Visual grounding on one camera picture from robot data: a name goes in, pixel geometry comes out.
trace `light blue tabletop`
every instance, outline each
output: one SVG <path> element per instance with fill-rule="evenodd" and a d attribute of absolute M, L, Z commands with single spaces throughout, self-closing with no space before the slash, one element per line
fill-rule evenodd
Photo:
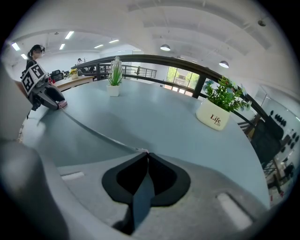
<path fill-rule="evenodd" d="M 123 80 L 119 97 L 107 81 L 63 92 L 65 111 L 84 125 L 126 145 L 218 170 L 270 206 L 266 179 L 249 140 L 233 119 L 223 131 L 195 115 L 201 101 L 152 84 Z M 109 160 L 133 153 L 78 125 L 62 110 L 31 111 L 23 143 L 57 166 Z"/>

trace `white ceiling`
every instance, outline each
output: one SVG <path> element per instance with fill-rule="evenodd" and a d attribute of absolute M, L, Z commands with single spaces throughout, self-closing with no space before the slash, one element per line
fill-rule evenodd
<path fill-rule="evenodd" d="M 257 24 L 261 19 L 267 26 Z M 70 30 L 75 33 L 65 40 Z M 2 58 L 10 64 L 22 60 L 10 46 L 15 41 L 25 54 L 34 44 L 44 45 L 46 54 L 55 54 L 62 43 L 66 52 L 95 51 L 99 44 L 104 46 L 97 50 L 107 50 L 111 46 L 108 41 L 116 38 L 120 42 L 114 46 L 130 44 L 146 54 L 187 56 L 220 74 L 275 85 L 289 94 L 300 89 L 291 64 L 285 70 L 285 81 L 292 81 L 289 84 L 282 82 L 280 74 L 278 79 L 274 79 L 276 73 L 262 74 L 273 71 L 270 62 L 268 69 L 264 62 L 255 68 L 241 67 L 260 59 L 275 59 L 276 64 L 287 64 L 286 58 L 291 59 L 272 18 L 250 0 L 44 0 L 20 21 L 7 40 Z M 171 51 L 161 51 L 162 44 L 168 44 Z M 229 62 L 227 72 L 218 65 L 221 60 Z"/>

